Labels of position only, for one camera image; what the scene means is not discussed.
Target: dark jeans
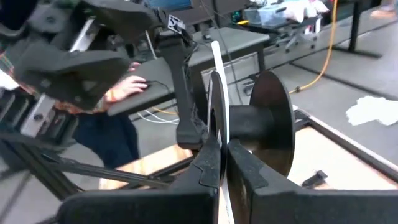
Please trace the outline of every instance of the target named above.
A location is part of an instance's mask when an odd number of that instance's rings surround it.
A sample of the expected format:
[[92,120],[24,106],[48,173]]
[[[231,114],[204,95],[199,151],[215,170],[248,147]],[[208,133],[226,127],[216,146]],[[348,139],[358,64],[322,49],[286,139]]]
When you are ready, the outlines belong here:
[[81,114],[73,138],[91,149],[107,168],[115,169],[139,158],[137,130],[126,114]]

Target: desk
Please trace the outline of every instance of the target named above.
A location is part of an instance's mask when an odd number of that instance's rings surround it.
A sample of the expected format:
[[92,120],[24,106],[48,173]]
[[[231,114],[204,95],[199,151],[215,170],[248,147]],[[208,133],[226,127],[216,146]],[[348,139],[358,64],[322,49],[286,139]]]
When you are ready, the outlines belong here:
[[358,39],[358,31],[359,31],[359,22],[361,20],[361,14],[363,11],[363,4],[364,4],[363,2],[364,2],[363,0],[349,0],[348,1],[348,3],[354,4],[353,21],[351,23],[351,34],[350,34],[350,38],[349,38],[349,45],[348,45],[348,48],[340,47],[340,46],[333,46],[333,50],[339,50],[339,51],[347,52],[350,54],[362,55],[365,57],[379,59],[382,57],[381,54],[356,49],[356,41]]
[[[226,27],[221,28],[220,33],[223,36],[228,52],[231,54],[233,60],[257,52],[259,69],[260,71],[265,70],[263,49],[264,43],[269,39],[268,35]],[[218,31],[210,29],[210,34],[214,40],[220,43],[224,62],[229,61]],[[194,34],[193,39],[198,43],[203,43],[201,40],[201,33]],[[195,102],[198,108],[207,108],[206,87],[204,86],[201,71],[215,66],[211,44],[198,44],[198,50],[192,54],[189,66],[191,67],[193,89],[196,93]],[[122,112],[128,114],[137,113],[174,98],[172,74],[164,59],[158,58],[143,63],[136,69],[134,75],[143,77],[146,80],[158,81],[163,83],[163,85],[160,83],[153,83],[145,92],[131,96],[119,103],[115,103],[108,110],[109,115]],[[198,114],[202,120],[207,120],[207,109],[199,111]]]
[[[219,31],[214,28],[210,29],[210,35],[213,40],[217,40],[220,43],[221,54],[224,62],[229,62],[229,57],[225,49],[225,47],[227,47],[232,60],[248,54],[257,53],[259,71],[261,72],[266,69],[264,61],[264,45],[269,40],[269,36],[267,34],[258,34],[246,30],[224,27],[220,28]],[[203,77],[201,75],[201,71],[212,68],[215,64],[213,52],[211,51],[211,44],[203,43],[200,32],[193,35],[193,40],[199,44],[198,50],[192,54],[189,61],[192,87],[193,91],[196,93],[195,103],[198,105],[198,108],[205,108],[205,110],[198,111],[198,117],[203,121],[206,121],[207,99],[205,87],[202,85]]]
[[163,58],[143,63],[136,68],[135,72],[130,72],[127,75],[137,75],[147,81],[155,80],[157,82],[152,83],[145,92],[115,103],[108,110],[108,114],[111,116],[122,112],[137,113],[174,98],[172,73]]
[[[183,150],[178,146],[170,146],[119,169],[140,174],[151,174],[190,156],[192,156],[190,151]],[[316,170],[322,170],[328,175],[326,183],[317,187],[318,190],[398,189],[397,183],[339,147],[332,140],[312,128],[305,128],[296,133],[295,158],[288,179],[300,185],[304,180],[311,177]],[[123,185],[125,183],[101,179],[99,188],[111,190]],[[228,223],[222,194],[220,194],[219,206],[219,223]]]

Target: table leg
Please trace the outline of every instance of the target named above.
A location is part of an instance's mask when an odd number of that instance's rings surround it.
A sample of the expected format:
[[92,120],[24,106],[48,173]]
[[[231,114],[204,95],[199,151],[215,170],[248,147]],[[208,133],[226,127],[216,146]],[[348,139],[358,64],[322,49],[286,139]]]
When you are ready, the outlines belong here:
[[356,50],[356,41],[358,39],[359,21],[361,19],[362,9],[363,9],[362,1],[361,0],[356,1],[354,3],[353,22],[351,25],[351,37],[349,39],[348,48],[340,47],[340,46],[333,46],[333,50],[339,50],[339,51],[350,53],[350,54],[356,54],[356,55],[360,55],[360,56],[379,59],[382,57],[381,54],[374,53],[374,52],[368,52],[368,51],[364,51],[364,50]]
[[[261,72],[266,70],[266,62],[265,62],[264,57],[265,57],[264,49],[261,45],[261,46],[259,46],[259,50],[257,51],[257,61],[259,64],[259,73],[258,74],[260,74]],[[258,74],[250,75],[249,78],[251,80],[246,83],[243,83],[243,92],[246,96],[250,96]]]
[[257,61],[259,63],[259,73],[264,71],[266,69],[266,61],[264,59],[264,48],[263,45],[261,44],[259,46],[259,50],[257,51]]

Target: white paper on floor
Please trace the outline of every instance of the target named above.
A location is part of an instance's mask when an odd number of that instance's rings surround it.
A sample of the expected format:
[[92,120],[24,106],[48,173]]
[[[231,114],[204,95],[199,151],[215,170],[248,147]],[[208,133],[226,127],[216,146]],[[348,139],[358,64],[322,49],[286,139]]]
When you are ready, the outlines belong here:
[[365,96],[356,101],[346,112],[348,122],[353,126],[370,121],[379,121],[383,125],[392,125],[398,121],[398,101]]

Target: black disc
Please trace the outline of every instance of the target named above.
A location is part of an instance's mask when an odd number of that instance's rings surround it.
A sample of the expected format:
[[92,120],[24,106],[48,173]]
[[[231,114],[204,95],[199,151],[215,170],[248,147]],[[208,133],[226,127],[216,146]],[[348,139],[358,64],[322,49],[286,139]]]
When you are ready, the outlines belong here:
[[219,73],[212,72],[209,84],[208,129],[217,138],[221,148],[221,178],[224,176],[229,142],[228,87]]
[[287,176],[293,163],[295,131],[289,92],[272,72],[262,72],[254,84],[250,105],[269,108],[274,119],[266,138],[253,147],[252,153],[278,173]]

